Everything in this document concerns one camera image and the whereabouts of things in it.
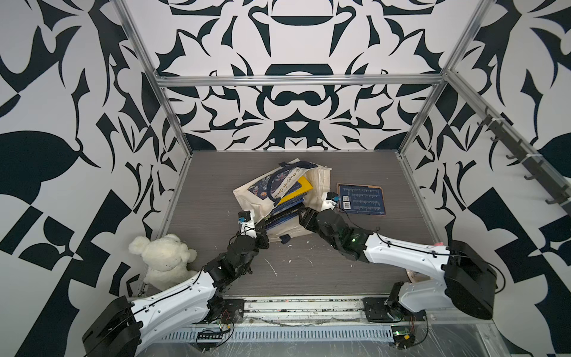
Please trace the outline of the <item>blue classics book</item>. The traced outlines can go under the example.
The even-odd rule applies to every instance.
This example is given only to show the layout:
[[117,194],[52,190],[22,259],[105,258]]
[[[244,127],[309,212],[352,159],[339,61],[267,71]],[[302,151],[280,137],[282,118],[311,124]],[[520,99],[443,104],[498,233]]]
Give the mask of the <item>blue classics book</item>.
[[348,214],[385,216],[383,189],[364,184],[338,184],[339,209]]

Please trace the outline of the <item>cream canvas tote bag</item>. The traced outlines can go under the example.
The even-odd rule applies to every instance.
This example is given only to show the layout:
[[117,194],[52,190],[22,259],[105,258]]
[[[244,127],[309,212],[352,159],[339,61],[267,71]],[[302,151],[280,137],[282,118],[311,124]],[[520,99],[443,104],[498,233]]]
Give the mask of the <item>cream canvas tote bag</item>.
[[243,211],[262,225],[270,242],[287,243],[309,235],[300,216],[334,208],[328,199],[331,184],[329,167],[295,159],[238,187],[233,195]]

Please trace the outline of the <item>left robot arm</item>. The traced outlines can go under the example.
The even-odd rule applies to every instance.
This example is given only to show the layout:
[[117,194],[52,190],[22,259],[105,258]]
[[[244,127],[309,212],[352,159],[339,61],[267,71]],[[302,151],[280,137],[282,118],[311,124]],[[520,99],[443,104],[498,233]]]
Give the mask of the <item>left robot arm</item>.
[[150,297],[114,299],[83,334],[87,356],[136,356],[180,327],[217,320],[222,293],[243,275],[260,250],[269,248],[263,223],[241,223],[227,251],[192,278]]

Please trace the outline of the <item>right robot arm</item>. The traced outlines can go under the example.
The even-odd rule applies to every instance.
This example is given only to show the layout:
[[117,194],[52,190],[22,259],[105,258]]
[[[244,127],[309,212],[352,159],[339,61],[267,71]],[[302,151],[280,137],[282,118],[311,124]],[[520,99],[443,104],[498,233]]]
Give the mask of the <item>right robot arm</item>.
[[318,234],[348,260],[396,266],[426,276],[395,284],[387,304],[402,312],[454,307],[482,320],[494,315],[497,273],[470,245],[421,245],[348,225],[332,209],[306,208],[300,224]]

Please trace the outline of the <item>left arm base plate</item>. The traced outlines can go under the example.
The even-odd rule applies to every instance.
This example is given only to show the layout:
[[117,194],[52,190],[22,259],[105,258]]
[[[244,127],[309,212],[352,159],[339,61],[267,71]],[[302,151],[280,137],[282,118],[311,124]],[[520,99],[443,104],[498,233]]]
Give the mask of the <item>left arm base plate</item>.
[[214,323],[220,321],[223,324],[237,322],[244,315],[245,300],[224,299],[214,296],[207,302],[208,314],[201,323]]

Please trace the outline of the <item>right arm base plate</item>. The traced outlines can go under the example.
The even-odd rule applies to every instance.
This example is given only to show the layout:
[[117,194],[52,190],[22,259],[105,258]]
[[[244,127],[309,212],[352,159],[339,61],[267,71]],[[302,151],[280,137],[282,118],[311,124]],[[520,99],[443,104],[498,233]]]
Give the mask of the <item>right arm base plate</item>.
[[364,313],[371,323],[398,323],[424,321],[426,313],[410,312],[388,297],[365,297],[362,299]]

